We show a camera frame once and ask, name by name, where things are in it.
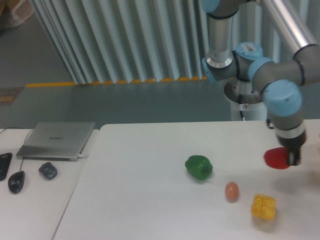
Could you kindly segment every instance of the egg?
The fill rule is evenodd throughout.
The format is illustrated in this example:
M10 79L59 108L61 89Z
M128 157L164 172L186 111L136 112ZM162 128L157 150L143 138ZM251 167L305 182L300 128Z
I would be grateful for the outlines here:
M224 192L229 200L235 201L239 196L239 187L234 181L231 181L225 186Z

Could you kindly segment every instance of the white desk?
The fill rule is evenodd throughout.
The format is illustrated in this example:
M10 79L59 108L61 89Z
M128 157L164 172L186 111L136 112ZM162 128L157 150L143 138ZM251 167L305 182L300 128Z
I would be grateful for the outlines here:
M262 121L105 125L54 240L319 239L320 120L305 123L302 164L284 170L264 162L280 145ZM191 155L213 165L202 183ZM276 199L275 219L252 218L256 193Z
M75 189L83 167L89 159L76 162L52 161L58 175L46 180L38 171L47 161L24 160L23 189L12 194L8 189L9 177L18 172L21 160L16 153L23 145L28 129L7 129L0 134L0 154L12 153L6 176L0 181L0 239L1 240L51 240L69 199ZM94 130L84 155L88 155L99 131Z

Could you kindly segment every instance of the laptop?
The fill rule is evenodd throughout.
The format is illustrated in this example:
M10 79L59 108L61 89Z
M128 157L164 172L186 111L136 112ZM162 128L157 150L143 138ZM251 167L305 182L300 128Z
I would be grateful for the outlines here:
M94 122L39 122L17 152L19 159L77 161Z

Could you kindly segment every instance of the floor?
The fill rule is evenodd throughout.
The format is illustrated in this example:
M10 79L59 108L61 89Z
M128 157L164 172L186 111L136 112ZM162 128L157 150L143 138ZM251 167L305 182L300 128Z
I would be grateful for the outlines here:
M33 15L0 34L0 88L71 82ZM0 106L0 128L34 128L38 122L104 124L230 121L224 82L182 81L89 86L25 87L12 105ZM320 84L304 86L306 119L320 118Z

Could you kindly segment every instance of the black mouse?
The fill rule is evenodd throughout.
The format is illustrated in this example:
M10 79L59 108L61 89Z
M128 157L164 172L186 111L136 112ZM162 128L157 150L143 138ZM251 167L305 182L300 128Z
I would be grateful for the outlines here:
M49 161L42 164L39 168L39 172L48 180L54 179L58 174L58 170Z
M8 187L10 192L17 194L21 191L21 189L24 187L25 175L26 174L24 171L18 171L9 177Z

